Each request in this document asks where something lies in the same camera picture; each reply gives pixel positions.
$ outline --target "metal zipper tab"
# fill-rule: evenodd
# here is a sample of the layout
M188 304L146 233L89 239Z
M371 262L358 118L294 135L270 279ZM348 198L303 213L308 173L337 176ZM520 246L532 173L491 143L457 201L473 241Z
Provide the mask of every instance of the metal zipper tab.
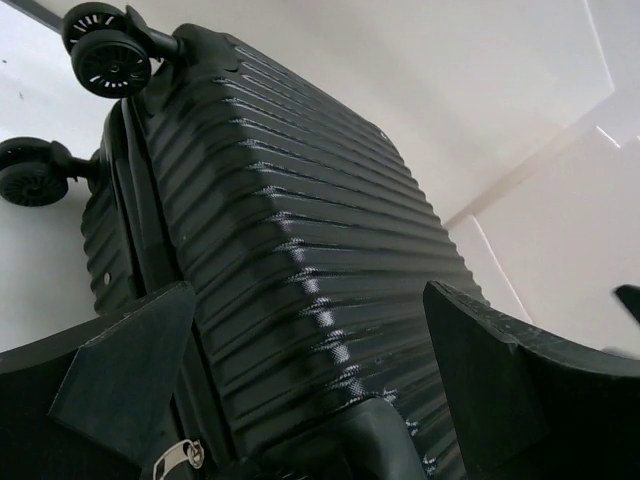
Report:
M165 480L176 466L183 462L196 470L204 464L204 448L198 440L183 440L169 448L153 465L153 480Z

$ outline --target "zipper pull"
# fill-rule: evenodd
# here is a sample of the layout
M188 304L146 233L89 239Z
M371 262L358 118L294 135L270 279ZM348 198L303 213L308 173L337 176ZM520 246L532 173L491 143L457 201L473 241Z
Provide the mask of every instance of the zipper pull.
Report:
M183 462L198 470L204 464L204 448L198 440L183 440L169 448L153 465L153 480L165 480L176 466Z

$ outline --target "black wheel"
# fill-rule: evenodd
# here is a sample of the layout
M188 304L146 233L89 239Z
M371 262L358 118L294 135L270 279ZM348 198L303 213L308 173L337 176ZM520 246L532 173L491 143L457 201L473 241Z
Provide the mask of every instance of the black wheel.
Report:
M67 179L42 162L16 163L0 170L0 196L22 207L42 207L61 200Z
M51 154L51 143L40 138L16 137L0 142L0 168L27 160L43 160Z
M151 62L144 48L115 30L82 37L71 51L71 63L80 84L99 97L131 97L151 78Z
M67 12L62 19L62 41L71 53L85 35L98 30L124 31L124 13L112 5L100 2L81 3Z

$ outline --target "suitcase wheel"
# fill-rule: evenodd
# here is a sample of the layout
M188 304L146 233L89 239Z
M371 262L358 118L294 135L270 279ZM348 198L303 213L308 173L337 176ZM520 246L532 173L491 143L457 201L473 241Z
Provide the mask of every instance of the suitcase wheel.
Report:
M41 207L69 191L67 177L92 179L97 161L74 158L62 144L17 137L0 143L0 196L23 207Z
M151 78L150 58L174 61L182 42L147 26L131 6L126 12L105 3L83 3L62 20L62 41L80 84L105 98L140 92Z
M61 200L67 179L42 162L24 162L0 170L0 195L22 207L42 207Z
M82 37L98 30L124 31L125 15L114 6L100 2L76 5L62 19L62 41L67 53Z
M145 49L118 30L83 36L71 50L71 64L80 84L99 97L131 97L151 78L151 61Z

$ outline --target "hard-shell suitcase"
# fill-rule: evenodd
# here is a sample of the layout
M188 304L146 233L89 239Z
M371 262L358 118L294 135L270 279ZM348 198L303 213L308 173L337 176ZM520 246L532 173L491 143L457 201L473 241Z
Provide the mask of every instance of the hard-shell suitcase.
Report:
M252 458L314 478L463 478L421 296L428 280L482 295L393 144L230 35L87 8L65 18L76 74L127 98L90 164L54 145L46 166L90 170L96 309L182 280L197 301L148 457L190 438L205 475ZM132 94L145 48L170 61Z

